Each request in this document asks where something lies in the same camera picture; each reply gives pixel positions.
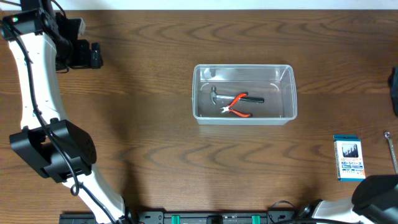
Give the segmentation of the silver metal wrench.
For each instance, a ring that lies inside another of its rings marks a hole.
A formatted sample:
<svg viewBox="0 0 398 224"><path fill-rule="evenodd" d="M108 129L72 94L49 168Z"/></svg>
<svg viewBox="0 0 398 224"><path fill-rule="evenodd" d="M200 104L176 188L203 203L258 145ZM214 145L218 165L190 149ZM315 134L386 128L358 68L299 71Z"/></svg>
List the silver metal wrench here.
<svg viewBox="0 0 398 224"><path fill-rule="evenodd" d="M395 172L395 174L397 174L398 173L397 156L396 156L396 153L395 153L395 150L394 150L392 134L389 131L386 131L384 133L384 137L386 138L387 143L389 145L389 150L390 150L390 154L391 154L391 158L392 158L392 164L393 164L394 172Z"/></svg>

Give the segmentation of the blue white screwdriver set box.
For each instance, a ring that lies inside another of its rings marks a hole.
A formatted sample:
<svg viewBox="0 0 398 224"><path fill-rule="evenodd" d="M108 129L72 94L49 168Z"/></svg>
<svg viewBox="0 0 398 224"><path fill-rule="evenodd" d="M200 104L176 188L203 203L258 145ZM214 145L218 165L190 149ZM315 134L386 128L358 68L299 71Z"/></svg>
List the blue white screwdriver set box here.
<svg viewBox="0 0 398 224"><path fill-rule="evenodd" d="M361 182L366 178L361 140L356 135L333 135L337 179L339 182Z"/></svg>

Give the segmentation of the small claw hammer black handle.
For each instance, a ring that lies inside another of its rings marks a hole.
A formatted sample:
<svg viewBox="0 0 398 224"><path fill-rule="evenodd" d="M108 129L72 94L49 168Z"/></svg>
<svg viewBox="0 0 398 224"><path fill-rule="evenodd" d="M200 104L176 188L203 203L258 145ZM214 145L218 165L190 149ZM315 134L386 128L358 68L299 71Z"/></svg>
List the small claw hammer black handle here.
<svg viewBox="0 0 398 224"><path fill-rule="evenodd" d="M210 99L214 105L216 105L215 100L233 100L235 99L235 96L229 96L229 95L219 95L216 92L216 87L212 86L211 87L211 92L210 92ZM263 98L256 98L256 97L249 97L249 96L243 96L241 97L241 100L243 101L248 101L252 103L263 103L265 102L265 99Z"/></svg>

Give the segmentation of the clear plastic container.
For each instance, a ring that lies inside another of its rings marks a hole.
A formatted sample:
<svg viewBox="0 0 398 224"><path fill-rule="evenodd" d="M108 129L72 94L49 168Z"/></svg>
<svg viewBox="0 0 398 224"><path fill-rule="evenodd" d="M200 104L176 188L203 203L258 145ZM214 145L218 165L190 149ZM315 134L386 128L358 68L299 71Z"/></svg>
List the clear plastic container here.
<svg viewBox="0 0 398 224"><path fill-rule="evenodd" d="M210 99L212 86L219 95L263 98L263 103L239 100L233 109L251 113L242 118L221 113L220 108L233 100ZM198 124L284 125L298 115L294 70L278 64L199 64L193 70L192 110Z"/></svg>

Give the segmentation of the red handled pliers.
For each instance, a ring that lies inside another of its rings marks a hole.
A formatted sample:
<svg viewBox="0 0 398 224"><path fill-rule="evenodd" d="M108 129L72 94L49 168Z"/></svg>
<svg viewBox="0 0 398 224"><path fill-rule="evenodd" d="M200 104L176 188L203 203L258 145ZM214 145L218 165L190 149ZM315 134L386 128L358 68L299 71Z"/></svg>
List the red handled pliers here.
<svg viewBox="0 0 398 224"><path fill-rule="evenodd" d="M241 113L233 109L233 106L244 96L247 96L247 93L241 93L234 98L234 100L228 104L227 106L221 107L221 113L234 113L235 115L242 117L242 118L250 118L252 116L251 113Z"/></svg>

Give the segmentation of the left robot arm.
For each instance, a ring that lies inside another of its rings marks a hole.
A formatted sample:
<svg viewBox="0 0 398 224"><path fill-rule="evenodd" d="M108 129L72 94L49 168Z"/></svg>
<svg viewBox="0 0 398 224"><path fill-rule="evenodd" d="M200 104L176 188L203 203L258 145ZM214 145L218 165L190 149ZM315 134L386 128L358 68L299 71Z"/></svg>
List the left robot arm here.
<svg viewBox="0 0 398 224"><path fill-rule="evenodd" d="M137 218L101 175L91 136L66 114L57 75L103 66L99 43L83 38L85 22L68 18L49 0L25 0L18 14L1 19L1 34L16 61L22 96L21 130L12 150L36 173L80 197L96 223L136 223Z"/></svg>

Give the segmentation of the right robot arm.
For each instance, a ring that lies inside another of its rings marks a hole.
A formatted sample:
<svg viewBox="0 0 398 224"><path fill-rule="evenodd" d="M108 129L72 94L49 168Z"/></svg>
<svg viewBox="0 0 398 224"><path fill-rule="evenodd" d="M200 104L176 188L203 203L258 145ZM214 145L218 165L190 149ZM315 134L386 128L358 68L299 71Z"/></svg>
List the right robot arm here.
<svg viewBox="0 0 398 224"><path fill-rule="evenodd" d="M397 223L397 154L392 134L384 133L394 168L393 175L365 176L361 140L355 135L333 136L340 182L358 181L348 198L316 200L304 207L295 223Z"/></svg>

